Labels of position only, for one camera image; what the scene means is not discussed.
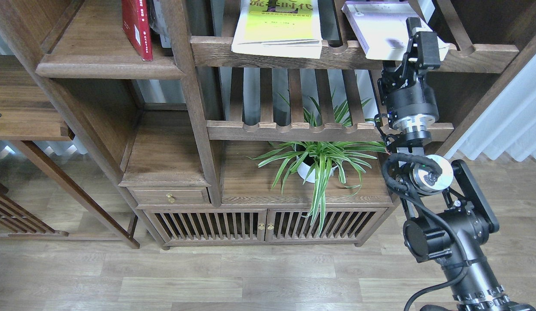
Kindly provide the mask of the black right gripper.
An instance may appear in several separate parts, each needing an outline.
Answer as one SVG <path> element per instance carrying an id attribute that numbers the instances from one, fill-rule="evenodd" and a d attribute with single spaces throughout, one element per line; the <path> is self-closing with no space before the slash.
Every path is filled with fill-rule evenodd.
<path id="1" fill-rule="evenodd" d="M 424 125 L 434 124 L 439 120 L 435 92 L 428 85 L 428 70 L 441 66 L 438 36 L 432 30 L 422 28 L 421 19 L 406 19 L 409 41 L 405 53 L 405 62 L 394 67 L 394 61 L 383 61 L 378 89 L 382 103 L 389 114 L 390 127 L 404 130 L 404 118 L 423 115 Z"/>

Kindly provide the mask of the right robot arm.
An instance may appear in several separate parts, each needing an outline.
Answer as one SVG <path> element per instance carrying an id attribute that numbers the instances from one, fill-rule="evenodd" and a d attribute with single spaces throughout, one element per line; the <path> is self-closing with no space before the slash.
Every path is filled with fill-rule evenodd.
<path id="1" fill-rule="evenodd" d="M 510 300 L 481 250 L 499 222 L 467 164 L 425 155 L 431 140 L 428 126 L 439 118 L 435 95 L 426 73 L 440 67 L 438 37 L 408 17 L 408 46 L 401 65 L 384 61 L 378 89 L 387 108 L 390 128 L 383 134 L 390 155 L 381 166 L 387 187 L 400 197 L 407 217 L 405 246 L 417 262 L 435 260 L 447 281 L 424 288 L 408 299 L 450 287 L 460 311 L 533 311 Z"/>

